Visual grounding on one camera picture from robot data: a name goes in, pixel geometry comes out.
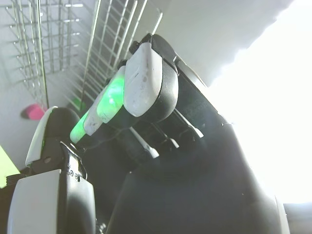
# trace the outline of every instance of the pink object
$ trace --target pink object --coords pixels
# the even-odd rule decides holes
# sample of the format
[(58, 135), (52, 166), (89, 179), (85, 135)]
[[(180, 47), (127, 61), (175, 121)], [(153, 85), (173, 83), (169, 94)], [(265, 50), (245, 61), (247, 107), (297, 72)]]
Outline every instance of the pink object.
[(25, 112), (29, 119), (40, 120), (44, 115), (44, 111), (40, 108), (38, 104), (32, 104), (25, 109)]

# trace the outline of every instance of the green light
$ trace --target green light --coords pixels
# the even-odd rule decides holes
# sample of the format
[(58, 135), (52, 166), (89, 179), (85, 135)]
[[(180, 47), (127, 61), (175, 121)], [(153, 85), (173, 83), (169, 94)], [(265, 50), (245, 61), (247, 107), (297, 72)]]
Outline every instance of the green light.
[(70, 139), (75, 144), (83, 138), (83, 136), (86, 134), (86, 132), (83, 129), (83, 122), (86, 119), (89, 111), (87, 111), (83, 117), (78, 121), (78, 123), (74, 126), (72, 131), (70, 132)]
[(97, 105), (97, 115), (104, 123), (108, 123), (121, 109), (123, 105), (124, 83), (124, 75), (114, 77)]

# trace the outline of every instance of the robotic hand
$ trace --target robotic hand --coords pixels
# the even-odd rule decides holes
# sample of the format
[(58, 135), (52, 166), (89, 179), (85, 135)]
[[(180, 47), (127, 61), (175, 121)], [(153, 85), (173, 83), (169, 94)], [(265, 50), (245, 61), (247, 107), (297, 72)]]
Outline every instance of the robotic hand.
[(46, 111), (26, 159), (31, 176), (16, 184), (8, 234), (96, 233), (81, 156), (116, 138), (140, 166), (126, 176), (106, 233), (288, 234), (283, 205), (256, 181), (194, 71), (158, 35), (130, 52), (81, 119), (66, 108)]

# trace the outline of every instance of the metal wire grid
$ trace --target metal wire grid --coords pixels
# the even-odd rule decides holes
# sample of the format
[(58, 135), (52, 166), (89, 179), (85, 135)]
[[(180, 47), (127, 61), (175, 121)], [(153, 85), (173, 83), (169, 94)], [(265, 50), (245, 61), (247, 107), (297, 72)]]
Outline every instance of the metal wire grid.
[[(49, 107), (50, 84), (77, 110), (82, 101), (92, 103), (118, 61), (129, 56), (137, 29), (154, 33), (162, 18), (147, 0), (98, 0), (94, 10), (87, 3), (12, 0), (5, 8), (14, 21), (10, 29), (24, 83), (42, 109)], [(140, 24), (147, 7), (155, 19)]]

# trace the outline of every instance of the metal wire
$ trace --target metal wire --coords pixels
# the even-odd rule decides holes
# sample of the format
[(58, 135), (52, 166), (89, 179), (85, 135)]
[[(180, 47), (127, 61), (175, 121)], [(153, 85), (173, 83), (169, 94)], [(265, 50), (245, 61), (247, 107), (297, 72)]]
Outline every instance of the metal wire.
[(49, 97), (55, 96), (50, 91), (48, 96), (49, 85), (79, 111), (84, 101), (93, 102), (116, 71), (119, 59), (127, 58), (132, 41), (140, 39), (137, 29), (154, 33), (162, 17), (150, 4), (150, 11), (157, 15), (154, 24), (140, 22), (148, 0), (96, 0), (94, 9), (82, 0), (11, 2), (4, 9), (13, 21), (8, 27), (16, 37), (12, 43), (20, 63), (17, 69), (44, 110), (49, 107)]

